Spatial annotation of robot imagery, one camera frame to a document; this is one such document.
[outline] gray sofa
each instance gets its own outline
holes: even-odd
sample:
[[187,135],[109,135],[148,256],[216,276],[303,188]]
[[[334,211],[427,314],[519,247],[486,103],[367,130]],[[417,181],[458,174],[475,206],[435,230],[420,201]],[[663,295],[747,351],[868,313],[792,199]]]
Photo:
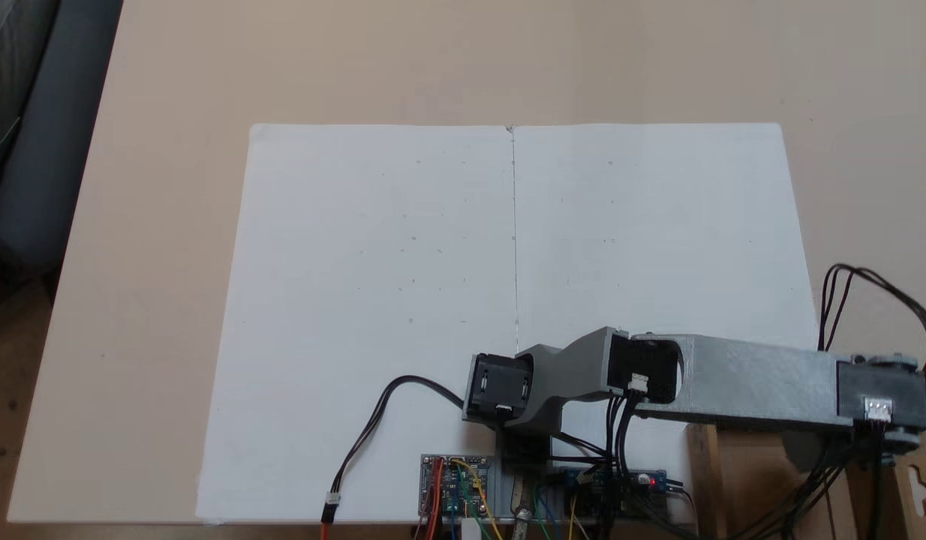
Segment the gray sofa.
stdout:
[[121,0],[0,0],[0,279],[64,256]]

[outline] yellow wire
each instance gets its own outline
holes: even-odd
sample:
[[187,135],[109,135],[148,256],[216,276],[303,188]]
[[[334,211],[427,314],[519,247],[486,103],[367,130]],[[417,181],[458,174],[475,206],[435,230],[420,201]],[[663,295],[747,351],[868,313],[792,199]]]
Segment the yellow wire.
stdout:
[[574,519],[576,519],[576,493],[573,494],[573,501],[570,503],[570,540],[573,540]]
[[493,526],[493,532],[497,534],[497,540],[504,540],[504,536],[500,534],[500,530],[497,529],[497,521],[493,519],[493,512],[490,512],[490,503],[487,502],[486,494],[483,493],[483,486],[481,485],[480,475],[477,474],[477,470],[469,463],[460,461],[459,459],[450,459],[450,462],[462,465],[470,470],[470,474],[473,476],[473,483],[477,486],[477,491],[480,492],[480,499],[483,499],[483,505],[486,506],[486,515],[490,517],[490,525]]

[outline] white connector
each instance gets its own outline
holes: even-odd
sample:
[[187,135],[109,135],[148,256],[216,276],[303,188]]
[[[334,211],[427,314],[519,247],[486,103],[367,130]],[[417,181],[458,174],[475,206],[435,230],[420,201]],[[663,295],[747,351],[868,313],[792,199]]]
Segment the white connector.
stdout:
[[634,373],[630,379],[630,383],[627,384],[627,390],[636,390],[637,392],[646,393],[646,383],[649,383],[649,377],[646,375],[640,375],[640,373]]

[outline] blue wire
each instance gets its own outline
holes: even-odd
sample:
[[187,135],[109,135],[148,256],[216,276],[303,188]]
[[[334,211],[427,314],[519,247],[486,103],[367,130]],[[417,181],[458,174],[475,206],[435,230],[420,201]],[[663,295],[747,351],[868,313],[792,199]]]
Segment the blue wire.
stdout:
[[563,540],[563,537],[560,536],[560,526],[556,525],[556,520],[553,519],[553,514],[549,511],[549,506],[546,505],[546,501],[543,499],[542,495],[543,490],[541,489],[537,492],[536,500],[539,500],[541,505],[543,505],[543,509],[546,512],[546,520],[549,520],[550,525],[553,526],[553,530],[556,531],[556,540]]
[[453,488],[453,506],[449,507],[449,537],[456,540],[456,505],[460,500],[460,476],[456,473],[456,483]]

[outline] robotic arm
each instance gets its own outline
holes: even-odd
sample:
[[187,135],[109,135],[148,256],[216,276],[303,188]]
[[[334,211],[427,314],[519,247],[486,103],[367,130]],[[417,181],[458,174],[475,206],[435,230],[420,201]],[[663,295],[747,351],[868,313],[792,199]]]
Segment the robotic arm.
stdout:
[[515,358],[475,355],[464,420],[527,435],[561,431],[563,405],[628,389],[636,414],[766,431],[852,435],[885,424],[885,452],[902,455],[926,431],[926,379],[908,356],[835,355],[702,335],[628,335],[600,328],[566,346]]

